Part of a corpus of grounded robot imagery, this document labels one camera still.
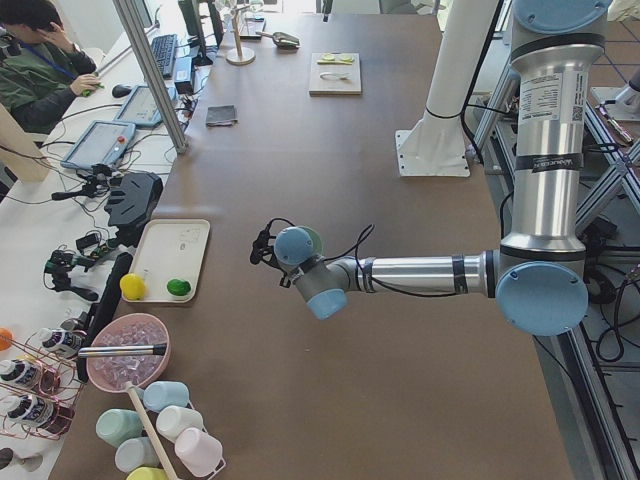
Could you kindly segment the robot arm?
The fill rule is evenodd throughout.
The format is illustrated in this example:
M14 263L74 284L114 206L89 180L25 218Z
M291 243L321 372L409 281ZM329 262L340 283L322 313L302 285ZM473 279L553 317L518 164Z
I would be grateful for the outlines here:
M282 273L319 319L347 293L391 291L423 298L480 293L505 319L537 336L563 334L584 318L584 245L576 235L588 72L603 53L605 1L517 1L510 67L520 76L510 232L477 255L328 258L315 231L287 225L259 233L253 264Z

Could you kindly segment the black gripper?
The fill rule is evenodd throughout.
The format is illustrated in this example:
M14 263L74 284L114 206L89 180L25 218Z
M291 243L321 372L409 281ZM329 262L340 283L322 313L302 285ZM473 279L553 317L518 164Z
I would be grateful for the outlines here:
M252 242L249 261L251 264L260 264L265 261L269 263L273 255L273 248L269 245L272 239L268 228L261 230L256 239Z

